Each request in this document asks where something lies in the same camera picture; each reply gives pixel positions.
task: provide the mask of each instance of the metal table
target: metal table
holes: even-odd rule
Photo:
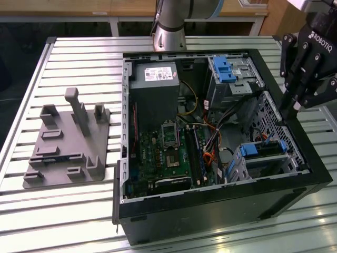
[[[271,37],[188,37],[189,50],[257,48],[278,77],[280,47]],[[122,52],[151,51],[149,37],[58,38],[47,43],[0,154],[0,252],[316,252],[337,242],[336,180],[278,218],[130,247],[112,225],[113,171],[120,157]],[[28,166],[44,104],[70,110],[63,94],[76,86],[79,100],[111,111],[106,177],[100,183],[25,190]],[[337,179],[337,125],[326,108],[301,112],[299,120]]]

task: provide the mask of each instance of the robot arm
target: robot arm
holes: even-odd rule
[[[218,16],[224,0],[159,0],[155,51],[186,50],[185,19],[207,19]]]
[[[308,1],[289,2],[310,11]],[[337,1],[326,3],[332,6],[328,13],[308,14],[298,35],[283,36],[280,76],[285,82],[280,110],[285,118],[296,117],[302,106],[310,108],[337,99]],[[317,95],[326,83],[325,91]]]

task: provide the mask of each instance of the red wire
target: red wire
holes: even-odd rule
[[[132,153],[135,151],[136,140],[137,140],[137,126],[136,126],[136,109],[135,109],[135,106],[133,106],[133,124],[135,126],[135,141],[133,143]]]

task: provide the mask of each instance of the wooden cabinet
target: wooden cabinet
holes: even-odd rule
[[[260,35],[278,35],[296,33],[305,24],[306,14],[287,0],[269,0],[269,16],[265,18]]]

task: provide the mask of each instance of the ventilation grille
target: ventilation grille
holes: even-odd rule
[[[274,102],[270,98],[269,93],[264,92],[258,99],[255,110],[252,112],[253,115],[249,117],[250,122],[246,124],[244,133],[246,136],[246,141],[250,142],[250,128],[258,128],[266,135],[274,133],[272,139],[283,140],[287,146],[288,150],[292,151],[292,157],[296,160],[298,164],[304,163],[304,160],[295,145],[288,129],[285,126],[277,125],[281,117],[279,116]]]

